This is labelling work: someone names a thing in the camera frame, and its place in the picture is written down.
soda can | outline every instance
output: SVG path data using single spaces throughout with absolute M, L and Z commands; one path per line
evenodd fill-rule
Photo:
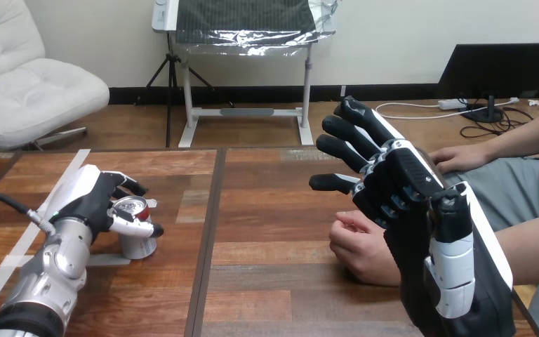
M 112 207 L 118 211 L 125 211 L 141 221 L 152 222 L 147 201 L 143 197 L 130 195 L 120 198 Z M 119 242 L 121 242 L 123 256 L 131 260 L 139 260 L 150 256 L 157 247 L 155 237 L 131 237 L 119 234 Z

wooden table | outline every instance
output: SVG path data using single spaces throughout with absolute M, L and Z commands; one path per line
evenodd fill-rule
M 14 157 L 0 192 L 37 208 L 74 153 Z M 328 247 L 333 214 L 354 206 L 313 192 L 312 174 L 350 170 L 312 147 L 92 152 L 157 199 L 166 228 L 153 256 L 89 267 L 66 336 L 419 336 L 397 289 L 356 283 Z M 28 222 L 0 205 L 0 264 Z M 39 247 L 39 235 L 27 254 Z M 104 233 L 92 253 L 118 253 Z M 0 304 L 17 273 L 0 293 Z M 534 336 L 517 310 L 518 336 Z

white cushion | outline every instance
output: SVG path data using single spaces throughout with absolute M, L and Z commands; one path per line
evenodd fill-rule
M 0 0 L 0 74 L 44 57 L 44 45 L 23 0 Z
M 0 75 L 0 149 L 46 135 L 108 104 L 106 84 L 80 67 L 39 58 Z

person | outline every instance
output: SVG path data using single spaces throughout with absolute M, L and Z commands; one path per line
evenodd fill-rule
M 495 230 L 514 284 L 539 284 L 539 117 L 483 143 L 445 147 L 430 154 L 449 185 L 467 181 Z M 399 271 L 384 230 L 360 211 L 335 215 L 330 248 L 368 284 L 397 286 Z M 539 326 L 539 287 L 529 308 Z

robotic hand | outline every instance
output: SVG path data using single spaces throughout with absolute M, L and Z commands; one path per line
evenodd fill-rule
M 34 257 L 21 268 L 19 282 L 0 309 L 0 337 L 65 334 L 77 292 L 86 283 L 90 246 L 98 233 L 114 231 L 144 238 L 164 233 L 160 225 L 113 207 L 111 197 L 130 195 L 120 187 L 138 196 L 147 191 L 123 173 L 86 165 L 55 191 L 44 218 L 32 210 L 16 208 L 47 236 Z
M 400 297 L 425 336 L 513 336 L 512 274 L 470 186 L 445 188 L 420 153 L 351 97 L 323 121 L 322 152 L 363 178 L 312 176 L 313 190 L 352 193 L 383 227 L 400 270 Z

